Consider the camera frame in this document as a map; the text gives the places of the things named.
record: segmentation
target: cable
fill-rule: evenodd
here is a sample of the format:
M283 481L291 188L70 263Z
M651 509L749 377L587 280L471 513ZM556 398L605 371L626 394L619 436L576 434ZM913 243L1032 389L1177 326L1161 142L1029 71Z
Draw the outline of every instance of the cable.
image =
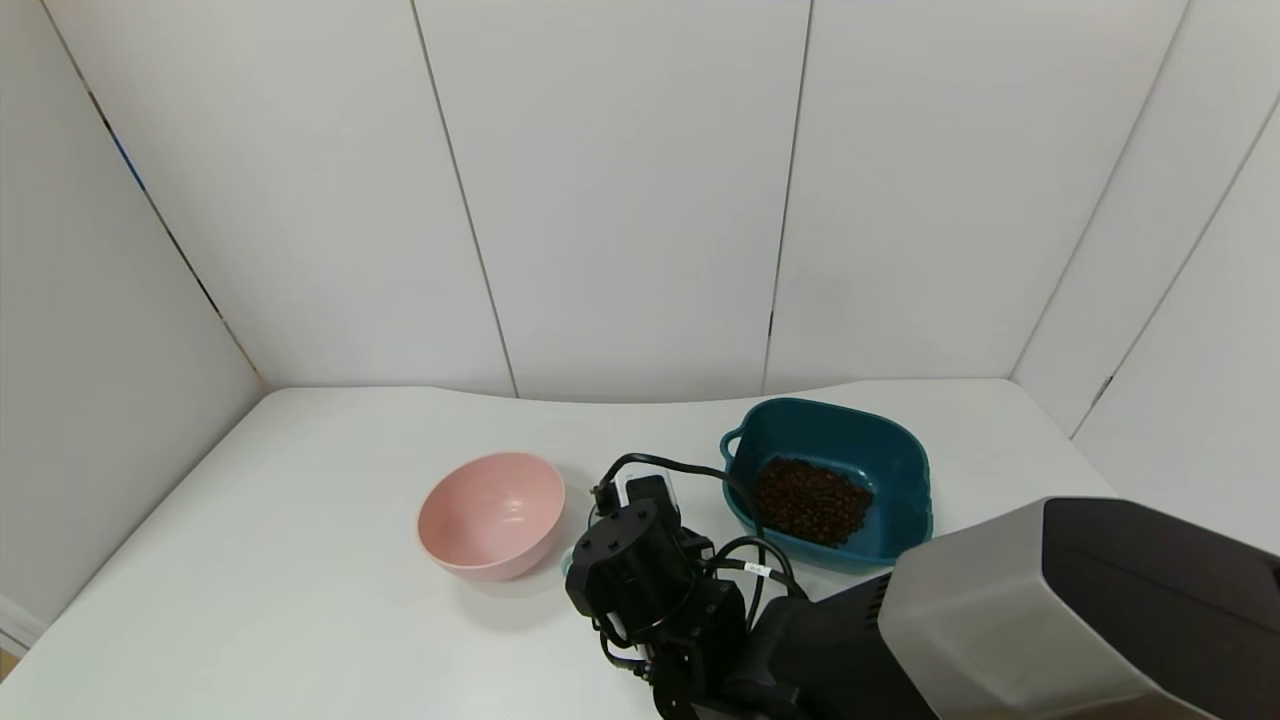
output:
M609 637L604 634L603 629L600 630L600 651L604 652L604 657L608 657L609 662L614 667L621 667L622 670L630 670L637 678L644 676L645 670L648 669L648 662L645 662L644 660L628 660L626 657L618 657L617 655L609 652Z
M759 548L763 548L763 550L768 551L771 555L773 555L774 557L778 559L778 565L782 566L782 571L783 573L786 573L787 575L795 577L795 570L791 568L791 560L787 557L787 555L785 552L782 552L782 548L778 547L778 546L776 546L776 544L773 544L773 542L769 541L769 539L767 539L767 538L758 538L755 536L742 536L742 537L740 537L737 539L728 541L727 543L724 543L724 547L719 548L719 552L717 552L708 561L708 564L712 564L712 562L716 562L716 561L719 561L719 560L724 560L735 550L737 550L740 547L749 546L749 544L754 544L754 546L756 546Z
M707 564L707 566L717 570L746 570L745 561L735 560L732 557L723 560L712 560L710 562ZM792 578L790 574L783 573L782 570L778 570L776 568L768 568L768 571L769 571L768 578L771 580L777 580L783 585L786 585L788 597L799 597L801 600L809 600L809 593L804 592L804 588L801 588L800 584L796 583L795 578Z
M659 468L666 468L668 470L676 470L677 473L687 473L690 475L707 475L710 478L718 478L723 480L726 484L728 484L730 489L732 489L733 493L742 500L742 505L746 507L746 514L751 519L751 530L755 533L756 537L760 538L764 537L764 527L760 525L760 515L759 512L755 511L755 500L751 497L751 493L746 492L746 489L742 488L741 483L739 483L733 478L733 475L730 475L724 470L717 470L716 468L708 468L705 465L689 465L686 462L677 462L675 460L667 460L666 457L659 457L657 455L646 455L644 452L628 452L613 461L613 465L609 468L607 473L604 473L604 477L600 478L600 482L595 486L596 489L603 489L605 486L612 483L613 478L617 477L618 471L621 471L622 468L630 465L631 462L657 465Z
M710 478L717 478L721 482L728 484L730 489L732 489L733 493L737 495L737 497L742 501L742 506L746 507L746 514L751 519L751 529L755 532L755 537L764 541L764 525L760 524L760 514L755 511L755 500L751 497L751 493L746 492L746 489L741 486L741 483L739 483L733 478L733 475L730 475L723 470L717 470L716 468L708 468L705 465L689 465L686 462L667 460L666 457L659 457L657 455L646 455L644 452L628 452L622 457L614 460L613 465L609 466L609 470L604 473L604 477L600 478L600 482L595 486L595 492L593 495L596 496L596 502L599 502L599 497L603 493L604 488L608 487L611 483L613 483L613 478L617 477L618 471L622 470L622 468L625 468L626 465L630 465L631 462L657 465L659 468L666 468L668 470L675 470L677 473L687 473L690 475L707 475ZM765 548L762 546L759 550L760 550L759 553L760 564L763 565ZM777 547L774 547L774 550L777 551L780 557L786 557L785 555L782 555L781 550L777 550ZM748 628L750 628L755 623L755 612L760 609L760 597L763 593L764 593L764 578L756 577L755 592L751 593L751 609L746 614Z

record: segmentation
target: table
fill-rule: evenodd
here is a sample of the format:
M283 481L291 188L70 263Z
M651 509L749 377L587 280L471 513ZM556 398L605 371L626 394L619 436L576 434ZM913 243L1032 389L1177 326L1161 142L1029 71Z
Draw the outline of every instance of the table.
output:
M1114 496L1006 380L874 380L812 392L901 423L933 470L936 534L1047 495ZM758 400L591 405L434 388L266 397L120 548L0 685L0 717L502 720L657 717L600 656L556 560L620 455L719 465ZM509 583L468 584L417 542L451 469L520 450L568 484L561 547ZM713 480L675 475L685 521L742 534ZM804 565L824 597L855 578ZM746 587L748 580L741 580Z

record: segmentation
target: coffee beans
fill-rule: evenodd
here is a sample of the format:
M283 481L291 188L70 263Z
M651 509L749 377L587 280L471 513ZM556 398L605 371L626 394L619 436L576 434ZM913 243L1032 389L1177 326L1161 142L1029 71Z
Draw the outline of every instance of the coffee beans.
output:
M874 496L826 468L774 457L760 470L755 505L767 528L840 547L863 527Z

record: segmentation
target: white wall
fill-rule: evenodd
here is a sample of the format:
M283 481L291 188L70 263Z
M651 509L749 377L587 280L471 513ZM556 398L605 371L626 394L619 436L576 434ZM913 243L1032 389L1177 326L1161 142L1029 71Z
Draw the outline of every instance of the white wall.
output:
M1037 328L1070 432L1280 90L1251 0L50 3L278 386L1005 377Z
M817 3L767 389L1007 377L1184 5Z
M1075 437L1121 495L1280 552L1280 115Z
M1197 0L1014 379L1070 434L1120 365L1280 94L1280 3Z
M261 395L41 5L0 3L0 630L29 643Z
M417 0L521 396L764 375L805 0Z
M511 395L410 0L50 0L273 386Z

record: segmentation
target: basket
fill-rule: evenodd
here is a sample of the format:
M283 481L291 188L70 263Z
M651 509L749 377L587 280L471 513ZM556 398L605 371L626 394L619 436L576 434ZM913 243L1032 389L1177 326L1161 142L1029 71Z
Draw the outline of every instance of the basket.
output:
M731 454L733 439L739 445ZM787 457L835 470L874 493L861 529L840 547L767 528L765 537L792 560L863 574L892 565L902 552L933 537L924 447L906 428L879 415L794 397L767 400L721 438L721 455L724 470L746 492L754 492L769 460ZM742 527L754 532L744 503L727 483L724 501Z

